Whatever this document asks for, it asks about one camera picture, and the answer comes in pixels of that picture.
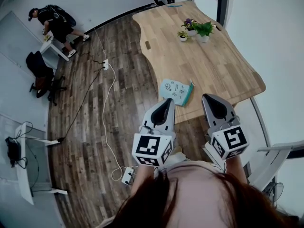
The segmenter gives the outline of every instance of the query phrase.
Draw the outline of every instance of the small white pot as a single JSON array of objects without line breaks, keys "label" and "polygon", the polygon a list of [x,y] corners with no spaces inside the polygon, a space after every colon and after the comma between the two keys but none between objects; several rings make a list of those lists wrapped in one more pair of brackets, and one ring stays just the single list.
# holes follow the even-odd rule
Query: small white pot
[{"label": "small white pot", "polygon": [[197,31],[196,30],[188,30],[187,29],[187,33],[188,33],[188,36],[195,36],[197,34]]},{"label": "small white pot", "polygon": [[186,41],[187,37],[180,37],[180,41]]},{"label": "small white pot", "polygon": [[206,43],[209,40],[209,36],[197,35],[196,38],[198,39],[199,42],[203,42],[203,43]]}]

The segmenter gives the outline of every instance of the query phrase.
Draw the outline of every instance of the green plant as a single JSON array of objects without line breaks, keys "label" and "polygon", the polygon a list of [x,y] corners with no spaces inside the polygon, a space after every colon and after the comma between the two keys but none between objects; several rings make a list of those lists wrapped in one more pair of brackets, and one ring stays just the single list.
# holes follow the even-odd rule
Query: green plant
[{"label": "green plant", "polygon": [[194,29],[200,36],[210,36],[210,33],[213,31],[213,24],[211,22],[207,22],[204,24],[196,24]]},{"label": "green plant", "polygon": [[184,24],[181,25],[181,26],[186,27],[186,29],[188,29],[188,30],[193,30],[194,26],[196,24],[197,24],[197,22],[194,19],[186,19],[186,21],[184,22]]},{"label": "green plant", "polygon": [[186,31],[178,31],[177,36],[189,38],[188,33]]}]

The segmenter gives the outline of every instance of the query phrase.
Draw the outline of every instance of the potted plant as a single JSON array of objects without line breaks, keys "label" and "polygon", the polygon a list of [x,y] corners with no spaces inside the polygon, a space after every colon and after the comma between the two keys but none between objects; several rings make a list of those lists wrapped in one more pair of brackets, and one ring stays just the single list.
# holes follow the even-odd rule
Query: potted plant
[{"label": "potted plant", "polygon": [[194,19],[186,19],[182,26],[186,27],[189,36],[195,36],[197,34],[196,30],[194,29],[196,24],[197,22]]},{"label": "potted plant", "polygon": [[188,34],[186,31],[179,31],[177,32],[177,36],[180,37],[180,41],[186,41],[187,38],[189,38]]},{"label": "potted plant", "polygon": [[211,22],[204,24],[197,23],[194,26],[194,29],[197,31],[197,38],[200,42],[206,43],[209,40],[210,33],[213,31],[213,25]]}]

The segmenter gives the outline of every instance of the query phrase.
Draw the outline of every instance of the white sneaker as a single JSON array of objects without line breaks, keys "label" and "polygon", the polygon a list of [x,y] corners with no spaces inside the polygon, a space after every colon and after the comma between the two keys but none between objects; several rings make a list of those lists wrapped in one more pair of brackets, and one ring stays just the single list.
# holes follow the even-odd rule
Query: white sneaker
[{"label": "white sneaker", "polygon": [[68,53],[67,58],[71,58],[75,53],[76,53],[76,50],[75,50],[75,49],[71,50],[71,51]]},{"label": "white sneaker", "polygon": [[90,38],[89,35],[85,35],[85,36],[84,36],[84,39],[83,39],[82,41],[86,41],[86,40],[88,40],[89,38]]}]

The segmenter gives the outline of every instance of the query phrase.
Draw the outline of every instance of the black shorts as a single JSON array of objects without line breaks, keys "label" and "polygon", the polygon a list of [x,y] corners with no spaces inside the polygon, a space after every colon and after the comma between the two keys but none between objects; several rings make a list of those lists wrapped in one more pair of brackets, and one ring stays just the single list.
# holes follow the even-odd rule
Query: black shorts
[{"label": "black shorts", "polygon": [[56,40],[61,43],[65,43],[67,41],[67,35],[73,32],[73,29],[66,22],[61,22],[54,24],[51,28],[51,31]]}]

